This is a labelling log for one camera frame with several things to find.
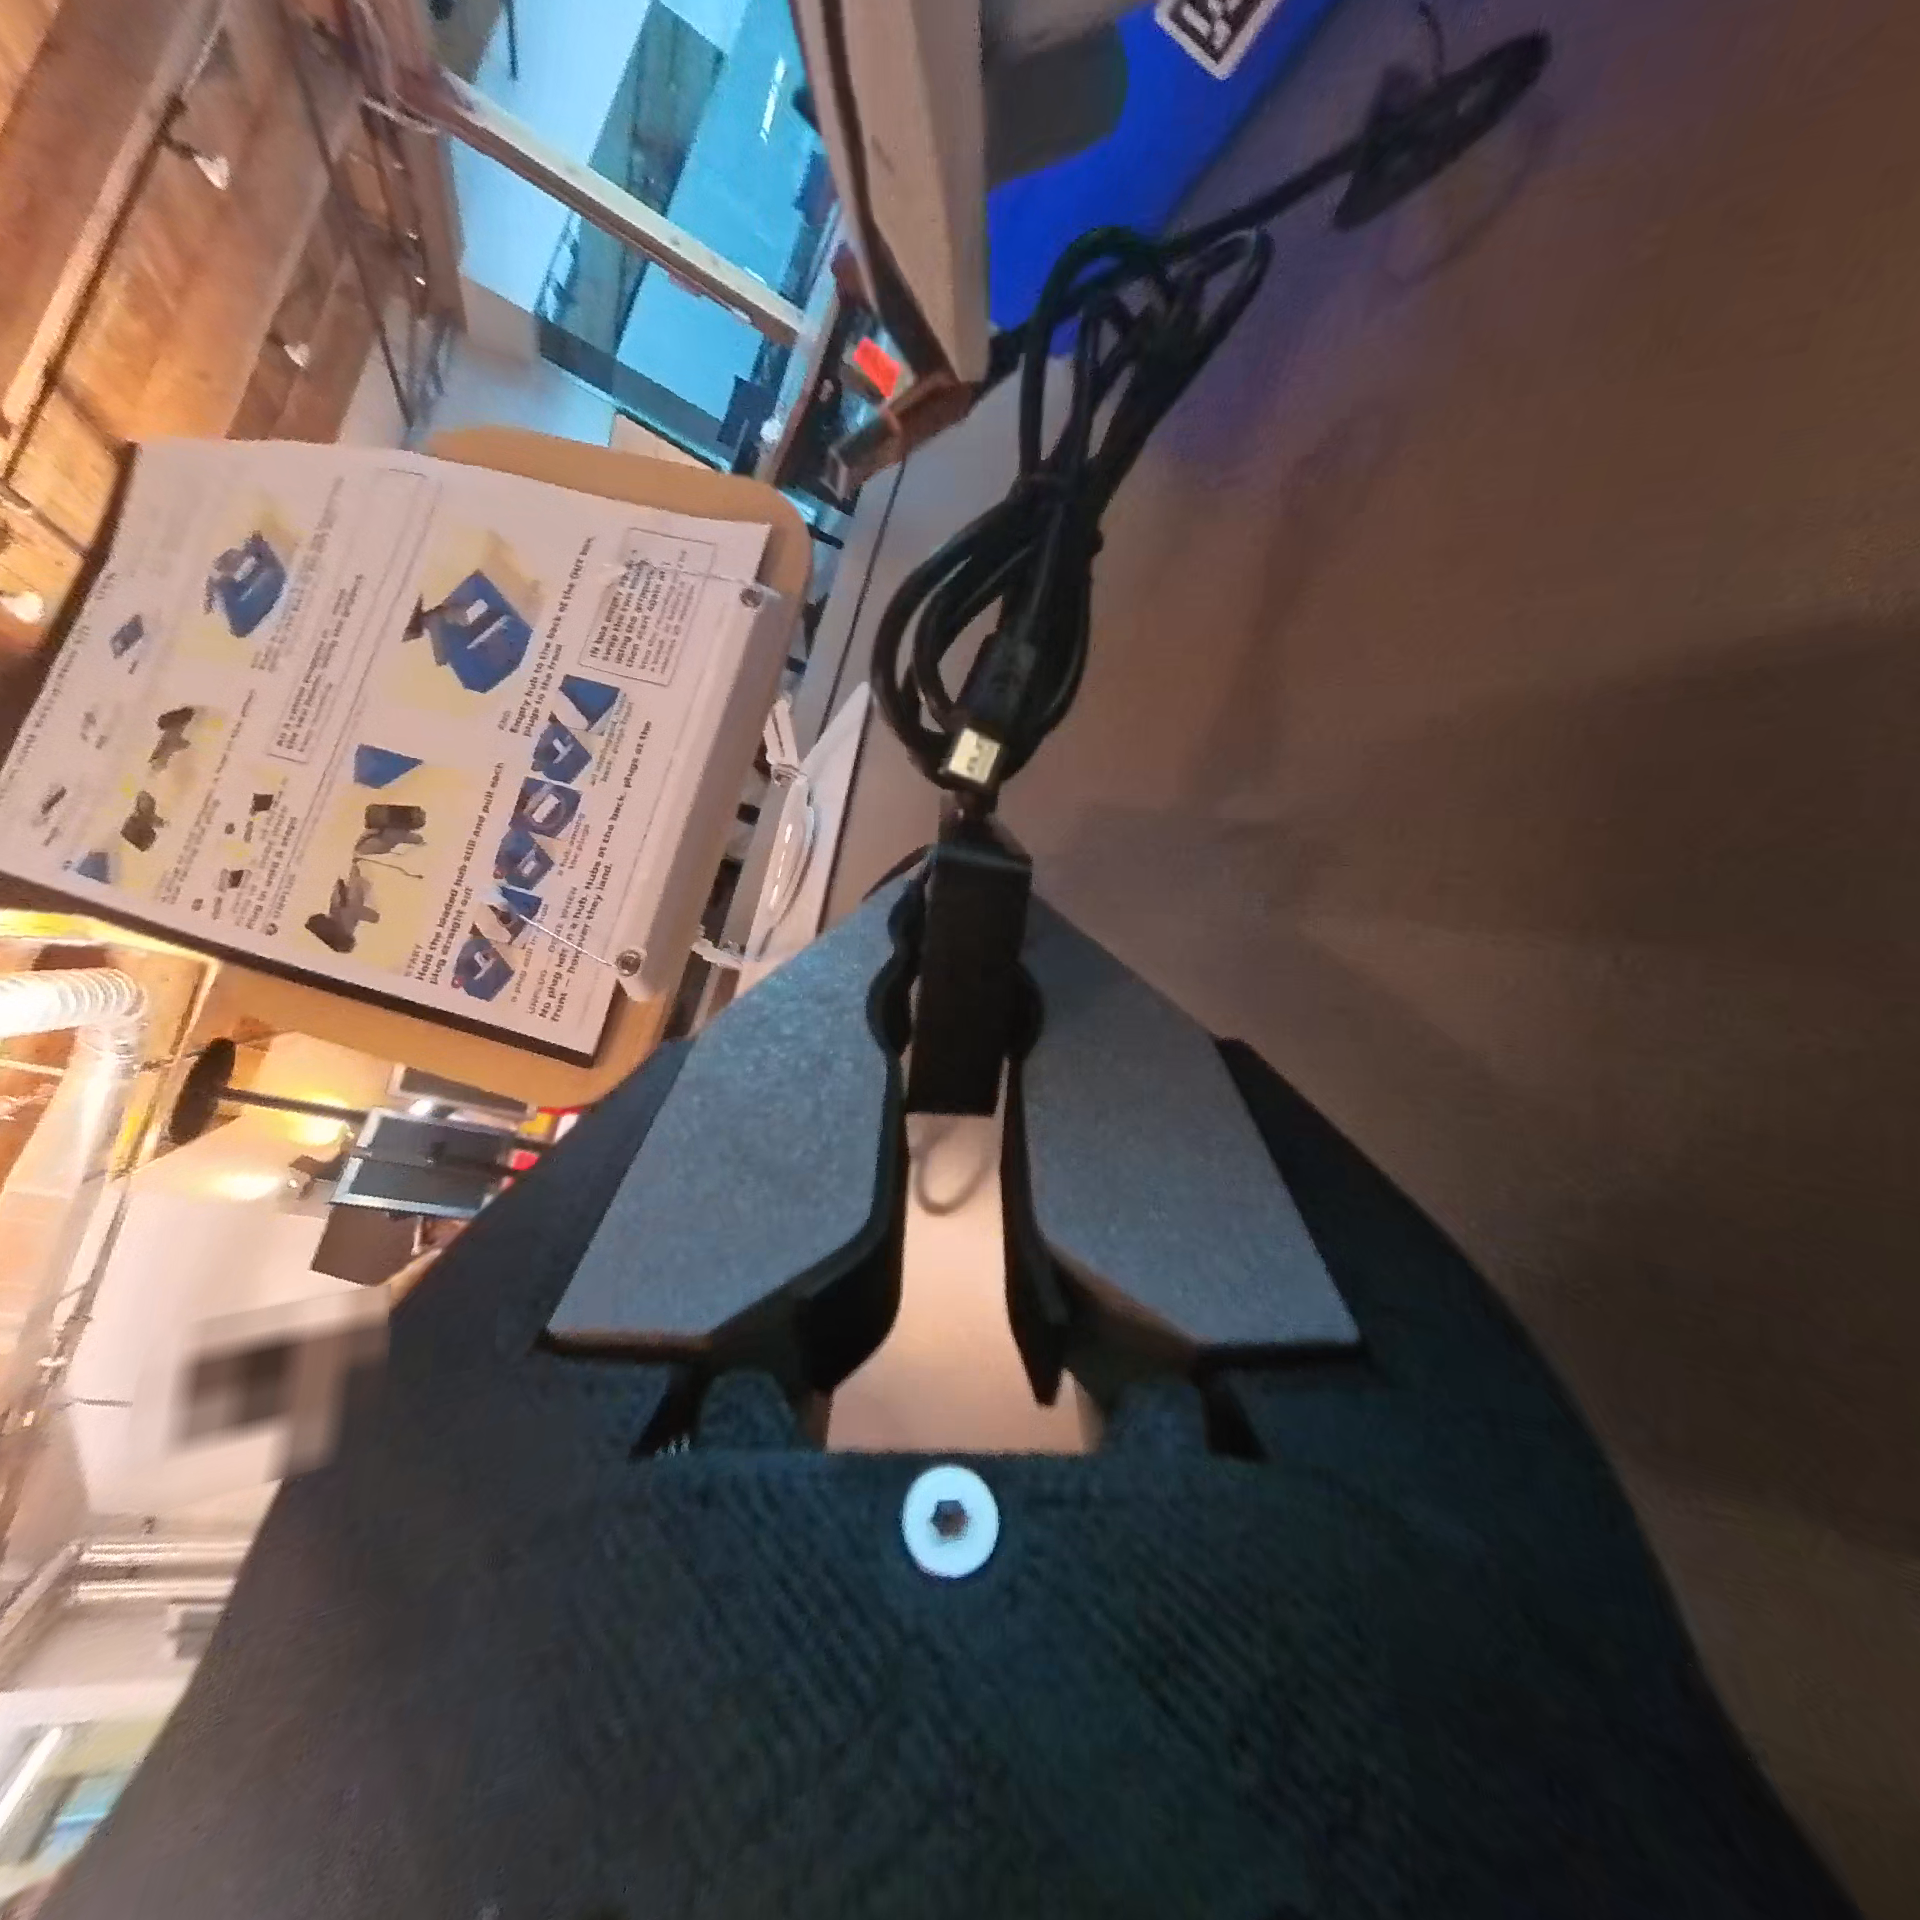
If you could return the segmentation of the black pole stand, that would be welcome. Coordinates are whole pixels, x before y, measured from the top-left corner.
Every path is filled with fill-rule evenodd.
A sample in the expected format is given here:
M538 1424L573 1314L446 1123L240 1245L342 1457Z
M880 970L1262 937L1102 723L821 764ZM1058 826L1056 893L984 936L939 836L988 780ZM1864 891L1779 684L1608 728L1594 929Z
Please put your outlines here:
M492 1156L506 1163L511 1155L544 1152L544 1143L525 1135L524 1114L463 1098L460 1088L435 1080L355 1107L331 1096L247 1087L240 1080L247 1066L248 1056L234 1041L204 1044L188 1066L167 1115L167 1143L191 1145L218 1123L268 1115L299 1123L306 1145L324 1147L334 1159L375 1152L428 1162Z

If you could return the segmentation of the dark grey usb hub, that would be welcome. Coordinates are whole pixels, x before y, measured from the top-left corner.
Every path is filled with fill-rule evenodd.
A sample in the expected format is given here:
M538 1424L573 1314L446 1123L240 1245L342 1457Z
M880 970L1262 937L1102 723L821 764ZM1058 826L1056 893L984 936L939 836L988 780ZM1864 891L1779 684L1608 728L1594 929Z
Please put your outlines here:
M1030 883L1028 856L995 824L949 824L927 852L910 898L910 1114L995 1114L1018 1037Z

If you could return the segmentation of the wooden ceiling beam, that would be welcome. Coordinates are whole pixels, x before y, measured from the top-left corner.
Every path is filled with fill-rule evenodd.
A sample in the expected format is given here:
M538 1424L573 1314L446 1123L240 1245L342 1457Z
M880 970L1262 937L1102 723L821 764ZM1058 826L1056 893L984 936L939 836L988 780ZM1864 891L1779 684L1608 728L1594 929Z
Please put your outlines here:
M564 155L490 97L443 67L404 67L395 114L419 131L455 137L544 192L589 229L659 266L687 293L720 304L765 341L790 347L802 312L774 288L727 261L683 227L642 203L630 191Z

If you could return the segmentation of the silver ventilation duct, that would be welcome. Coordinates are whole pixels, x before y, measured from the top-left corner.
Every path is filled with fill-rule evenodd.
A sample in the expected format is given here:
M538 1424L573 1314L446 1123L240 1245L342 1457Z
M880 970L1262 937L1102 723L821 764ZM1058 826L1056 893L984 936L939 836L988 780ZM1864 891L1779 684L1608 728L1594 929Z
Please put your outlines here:
M4 1074L45 1092L4 1176L4 1210L63 1207L106 1177L152 1037L152 997L117 967L10 975Z

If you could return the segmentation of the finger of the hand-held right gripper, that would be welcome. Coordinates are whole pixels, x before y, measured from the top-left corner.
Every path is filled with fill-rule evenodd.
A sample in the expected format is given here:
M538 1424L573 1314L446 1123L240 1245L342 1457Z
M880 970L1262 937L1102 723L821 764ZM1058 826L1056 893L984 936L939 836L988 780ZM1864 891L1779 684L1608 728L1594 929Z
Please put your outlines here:
M915 377L990 363L979 3L795 3L861 288Z
M1126 3L992 3L992 170L1048 170L1122 114Z

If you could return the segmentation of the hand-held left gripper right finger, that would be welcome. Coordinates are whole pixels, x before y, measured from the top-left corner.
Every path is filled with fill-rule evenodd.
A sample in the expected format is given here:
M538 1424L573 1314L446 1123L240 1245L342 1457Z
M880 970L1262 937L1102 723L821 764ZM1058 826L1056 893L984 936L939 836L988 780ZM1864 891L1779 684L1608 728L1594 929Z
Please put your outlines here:
M1355 1353L1279 1165L1199 1021L1030 903L998 1143L1006 1308L1036 1400Z

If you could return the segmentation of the printed instruction sheet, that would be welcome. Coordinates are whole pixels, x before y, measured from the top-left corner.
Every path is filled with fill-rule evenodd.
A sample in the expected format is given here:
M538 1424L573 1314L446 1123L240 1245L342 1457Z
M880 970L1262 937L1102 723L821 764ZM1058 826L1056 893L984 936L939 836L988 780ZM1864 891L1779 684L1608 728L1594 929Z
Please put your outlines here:
M587 1066L765 538L402 448L135 445L4 753L4 877Z

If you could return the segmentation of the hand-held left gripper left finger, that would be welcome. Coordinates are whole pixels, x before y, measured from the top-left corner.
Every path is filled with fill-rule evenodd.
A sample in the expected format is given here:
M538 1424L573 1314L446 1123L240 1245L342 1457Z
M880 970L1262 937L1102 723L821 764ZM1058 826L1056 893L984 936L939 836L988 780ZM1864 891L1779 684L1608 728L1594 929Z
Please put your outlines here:
M892 877L685 1044L550 1348L783 1388L875 1355L900 1303L916 897Z

